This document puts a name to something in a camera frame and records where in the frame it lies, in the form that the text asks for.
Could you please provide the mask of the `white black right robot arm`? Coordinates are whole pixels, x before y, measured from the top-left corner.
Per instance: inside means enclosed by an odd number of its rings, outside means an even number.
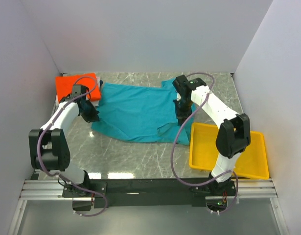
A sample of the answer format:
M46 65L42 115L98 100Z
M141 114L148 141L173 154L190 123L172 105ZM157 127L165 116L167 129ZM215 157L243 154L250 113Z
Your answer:
M216 148L218 157L208 180L198 187L208 186L213 195L220 195L231 184L236 161L251 143L250 119L229 108L201 78L189 80L187 76L177 76L173 82L177 98L173 101L178 125L183 129L196 114L192 105L196 104L216 124L218 134Z

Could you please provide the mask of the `teal t shirt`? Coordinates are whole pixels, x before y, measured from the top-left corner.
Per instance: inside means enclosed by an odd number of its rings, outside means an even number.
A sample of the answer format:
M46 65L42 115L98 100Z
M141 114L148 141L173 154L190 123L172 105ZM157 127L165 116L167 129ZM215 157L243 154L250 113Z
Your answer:
M126 142L189 145L194 120L178 133L172 82L163 81L159 88L105 83L97 108L100 120L92 124L92 130Z

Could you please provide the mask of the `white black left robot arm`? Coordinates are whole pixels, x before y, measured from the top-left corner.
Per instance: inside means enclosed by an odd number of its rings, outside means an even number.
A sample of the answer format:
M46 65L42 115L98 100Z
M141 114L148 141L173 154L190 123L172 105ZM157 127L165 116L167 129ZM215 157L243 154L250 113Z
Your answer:
M99 121L99 111L87 98L91 91L84 85L74 84L70 94L61 99L50 120L41 128L32 129L28 135L33 169L56 176L64 182L64 189L80 197L90 194L90 178L85 170L70 162L65 134L78 116L87 123Z

